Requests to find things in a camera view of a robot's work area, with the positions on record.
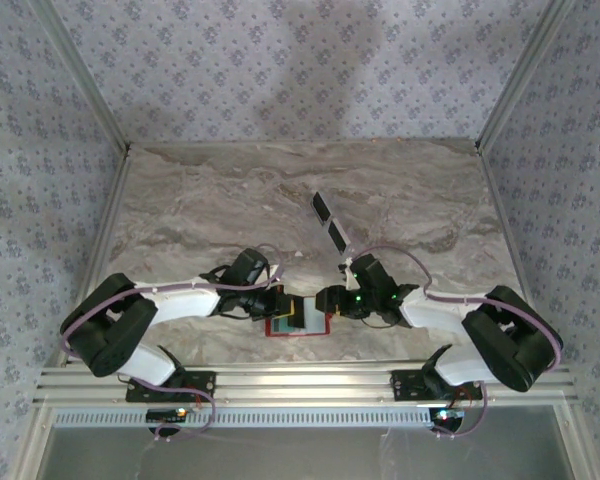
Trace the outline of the red leather card holder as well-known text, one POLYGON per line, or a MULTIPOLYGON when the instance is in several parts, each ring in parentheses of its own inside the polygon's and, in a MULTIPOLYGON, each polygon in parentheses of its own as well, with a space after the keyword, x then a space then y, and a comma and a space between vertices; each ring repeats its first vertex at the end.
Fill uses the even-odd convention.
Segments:
MULTIPOLYGON (((282 316, 276 316, 276 317, 273 317, 273 318, 287 317, 287 316, 289 316, 289 315, 292 315, 292 314, 286 314, 286 315, 282 315, 282 316)), ((328 319, 328 321, 329 321, 329 333, 330 333, 330 320, 331 320, 331 318, 332 318, 332 315, 326 315, 326 316, 327 316, 327 319, 328 319)), ((305 335, 305 334, 303 333, 303 330, 300 330, 300 331, 295 331, 294 333, 292 333, 292 334, 290 334, 290 335, 271 335, 271 334, 270 334, 270 320, 271 320, 271 319, 273 319, 273 318, 267 318, 267 319, 265 320, 265 336, 266 336, 266 337, 273 338, 273 337, 310 337, 310 336, 325 336, 325 335, 305 335)))

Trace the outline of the grey metal lower panel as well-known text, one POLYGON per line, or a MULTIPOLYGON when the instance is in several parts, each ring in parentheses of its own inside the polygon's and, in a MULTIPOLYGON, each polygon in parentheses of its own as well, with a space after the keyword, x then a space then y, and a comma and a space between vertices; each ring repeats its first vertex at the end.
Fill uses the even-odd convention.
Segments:
POLYGON ((575 480, 553 438, 384 428, 218 429, 162 443, 139 428, 59 428, 36 480, 575 480))

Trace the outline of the small circuit board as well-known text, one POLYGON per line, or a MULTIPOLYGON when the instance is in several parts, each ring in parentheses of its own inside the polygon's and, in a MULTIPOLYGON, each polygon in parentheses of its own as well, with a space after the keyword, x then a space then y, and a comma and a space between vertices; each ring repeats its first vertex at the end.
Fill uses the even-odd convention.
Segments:
POLYGON ((458 428, 465 417, 465 411, 457 408, 430 408, 429 414, 431 421, 435 426, 443 427, 448 430, 458 428))
POLYGON ((186 408, 151 408, 145 414, 147 423, 177 424, 187 420, 188 410, 186 408))

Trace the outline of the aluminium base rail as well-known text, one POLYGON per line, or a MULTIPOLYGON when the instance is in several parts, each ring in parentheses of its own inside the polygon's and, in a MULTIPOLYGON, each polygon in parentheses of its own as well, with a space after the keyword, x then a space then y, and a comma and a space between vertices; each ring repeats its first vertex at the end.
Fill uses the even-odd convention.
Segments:
MULTIPOLYGON (((216 373, 214 398, 228 406, 384 406, 393 402, 390 374, 418 370, 420 362, 356 361, 318 363, 247 363, 211 365, 216 373)), ((125 401, 122 376, 94 377, 82 364, 45 368, 38 380, 36 405, 109 406, 125 401)), ((489 382, 492 406, 577 403, 571 372, 561 367, 543 374, 526 393, 489 382)))

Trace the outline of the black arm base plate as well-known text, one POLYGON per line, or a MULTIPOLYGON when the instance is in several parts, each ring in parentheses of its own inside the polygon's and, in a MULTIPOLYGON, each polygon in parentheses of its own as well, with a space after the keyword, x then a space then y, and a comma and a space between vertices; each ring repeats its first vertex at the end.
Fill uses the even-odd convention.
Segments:
POLYGON ((436 372, 422 370, 393 370, 390 386, 395 401, 451 401, 481 400, 480 387, 473 383, 453 386, 445 382, 436 372))
POLYGON ((162 388, 169 392, 157 391, 141 385, 136 380, 128 382, 125 400, 128 403, 175 403, 202 402, 209 400, 200 394, 214 396, 216 389, 216 373, 213 371, 177 371, 162 388))

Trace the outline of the aluminium side rail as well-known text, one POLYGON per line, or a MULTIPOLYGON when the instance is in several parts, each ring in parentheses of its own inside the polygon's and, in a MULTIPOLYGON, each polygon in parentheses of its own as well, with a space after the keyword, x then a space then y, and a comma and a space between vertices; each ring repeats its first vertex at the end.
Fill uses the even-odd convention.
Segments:
MULTIPOLYGON (((491 166, 483 156, 480 160, 484 178, 502 224, 522 296, 539 312, 540 308, 535 305, 531 295, 531 288, 491 166)), ((552 407, 552 416, 559 431, 555 437, 564 447, 565 454, 562 459, 568 463, 568 470, 573 474, 574 480, 600 480, 600 461, 582 410, 583 398, 577 393, 573 372, 566 362, 563 361, 562 366, 554 372, 543 374, 529 395, 532 393, 535 394, 533 400, 543 401, 552 407)))
MULTIPOLYGON (((95 288, 103 274, 111 250, 111 235, 117 221, 120 202, 128 176, 129 151, 122 154, 101 217, 97 235, 92 244, 89 261, 77 293, 76 301, 70 308, 73 311, 78 304, 95 288)), ((45 448, 48 443, 55 420, 53 404, 34 402, 27 417, 25 433, 20 437, 19 450, 10 467, 6 480, 36 480, 42 464, 45 448)))

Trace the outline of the aluminium frame post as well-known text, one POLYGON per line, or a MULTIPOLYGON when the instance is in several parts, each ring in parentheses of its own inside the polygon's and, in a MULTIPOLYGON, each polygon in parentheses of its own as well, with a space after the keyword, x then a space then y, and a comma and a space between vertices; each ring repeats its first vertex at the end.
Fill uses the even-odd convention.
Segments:
POLYGON ((64 25, 52 0, 27 1, 45 30, 50 43, 56 49, 75 84, 83 94, 105 136, 116 151, 124 156, 128 151, 125 135, 101 94, 94 76, 82 59, 77 45, 64 25))
POLYGON ((476 140, 480 155, 487 154, 522 97, 536 69, 551 46, 576 0, 547 0, 531 34, 514 64, 504 89, 476 140))

